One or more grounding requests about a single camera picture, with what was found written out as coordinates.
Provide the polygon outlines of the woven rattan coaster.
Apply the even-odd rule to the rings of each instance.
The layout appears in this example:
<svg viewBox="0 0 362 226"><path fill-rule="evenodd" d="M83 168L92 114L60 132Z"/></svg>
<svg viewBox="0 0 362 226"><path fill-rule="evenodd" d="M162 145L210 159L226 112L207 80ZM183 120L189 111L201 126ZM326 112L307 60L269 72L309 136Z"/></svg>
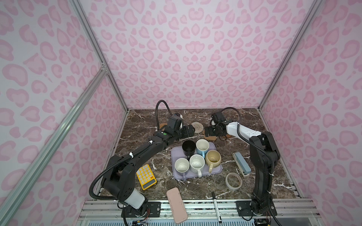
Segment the woven rattan coaster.
<svg viewBox="0 0 362 226"><path fill-rule="evenodd" d="M167 126L167 123L161 123L160 124L160 130L163 131Z"/></svg>

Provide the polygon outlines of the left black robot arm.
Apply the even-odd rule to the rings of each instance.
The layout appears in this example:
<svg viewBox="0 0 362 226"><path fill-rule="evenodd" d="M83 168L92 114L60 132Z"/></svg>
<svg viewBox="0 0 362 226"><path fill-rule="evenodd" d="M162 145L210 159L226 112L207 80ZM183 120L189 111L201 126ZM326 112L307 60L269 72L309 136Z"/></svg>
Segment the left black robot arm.
<svg viewBox="0 0 362 226"><path fill-rule="evenodd" d="M148 142L123 156L113 156L108 162L107 171L101 180L101 187L111 194L110 199L130 206L137 215L143 215L147 209L147 198L135 188L136 172L155 154L180 139L194 136L192 125L183 126L178 131L164 128L149 137Z"/></svg>

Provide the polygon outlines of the lavender mug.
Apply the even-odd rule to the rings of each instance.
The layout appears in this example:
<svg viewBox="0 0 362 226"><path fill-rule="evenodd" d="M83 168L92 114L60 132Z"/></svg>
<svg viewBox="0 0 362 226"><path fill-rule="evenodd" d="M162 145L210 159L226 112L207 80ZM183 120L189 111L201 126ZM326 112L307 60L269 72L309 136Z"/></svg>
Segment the lavender mug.
<svg viewBox="0 0 362 226"><path fill-rule="evenodd" d="M183 177L183 181L186 181L186 173L189 170L189 161L185 158L180 158L175 162L176 171Z"/></svg>

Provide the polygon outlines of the black mug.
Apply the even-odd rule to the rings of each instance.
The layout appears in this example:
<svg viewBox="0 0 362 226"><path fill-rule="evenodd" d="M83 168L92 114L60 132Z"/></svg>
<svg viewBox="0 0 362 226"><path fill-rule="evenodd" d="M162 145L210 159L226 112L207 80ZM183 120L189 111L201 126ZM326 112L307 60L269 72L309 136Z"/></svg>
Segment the black mug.
<svg viewBox="0 0 362 226"><path fill-rule="evenodd" d="M190 158L194 155L196 150L196 143L192 140L186 140L182 144L183 153L187 157L187 160L189 161Z"/></svg>

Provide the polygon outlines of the light blue mug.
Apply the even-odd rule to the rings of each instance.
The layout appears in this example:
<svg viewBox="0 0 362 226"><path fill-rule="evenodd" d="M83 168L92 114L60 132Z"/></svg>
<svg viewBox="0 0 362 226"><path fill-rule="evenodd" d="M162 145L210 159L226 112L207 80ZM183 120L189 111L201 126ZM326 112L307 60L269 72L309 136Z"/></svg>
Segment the light blue mug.
<svg viewBox="0 0 362 226"><path fill-rule="evenodd" d="M196 153L201 155L203 158L206 157L207 152L209 151L209 142L205 139L199 139L196 142Z"/></svg>

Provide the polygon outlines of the multicolour woven round coaster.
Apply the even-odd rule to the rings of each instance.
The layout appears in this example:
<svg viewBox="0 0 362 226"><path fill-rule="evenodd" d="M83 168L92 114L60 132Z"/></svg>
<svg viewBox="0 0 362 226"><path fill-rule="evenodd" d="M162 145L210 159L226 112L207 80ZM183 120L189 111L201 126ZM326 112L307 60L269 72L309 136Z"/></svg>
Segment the multicolour woven round coaster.
<svg viewBox="0 0 362 226"><path fill-rule="evenodd" d="M204 130L204 126L203 124L201 124L200 122L193 122L191 124L193 126L193 128L195 129L195 133L202 133L202 131Z"/></svg>

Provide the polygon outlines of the cork paw-shaped coaster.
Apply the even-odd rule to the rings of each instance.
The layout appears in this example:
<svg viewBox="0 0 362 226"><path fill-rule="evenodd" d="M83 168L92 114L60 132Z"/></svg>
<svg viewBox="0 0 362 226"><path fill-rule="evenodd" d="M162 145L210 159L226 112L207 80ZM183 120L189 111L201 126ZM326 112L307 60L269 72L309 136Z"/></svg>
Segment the cork paw-shaped coaster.
<svg viewBox="0 0 362 226"><path fill-rule="evenodd" d="M216 136L210 136L210 137L204 136L204 139L209 141L209 142L214 142L214 141L217 140L217 137Z"/></svg>

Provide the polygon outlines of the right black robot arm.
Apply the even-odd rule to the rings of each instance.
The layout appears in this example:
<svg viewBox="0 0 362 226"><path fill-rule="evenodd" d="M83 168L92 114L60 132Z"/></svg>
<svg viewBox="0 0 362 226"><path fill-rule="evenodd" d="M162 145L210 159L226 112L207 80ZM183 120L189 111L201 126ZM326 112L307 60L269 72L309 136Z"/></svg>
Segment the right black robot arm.
<svg viewBox="0 0 362 226"><path fill-rule="evenodd" d="M224 121L205 127L205 136L223 137L231 135L249 144L250 160L255 168L255 186L251 200L251 210L255 215L269 212L273 217L271 187L275 167L281 155L270 132L259 132L242 126L236 121Z"/></svg>

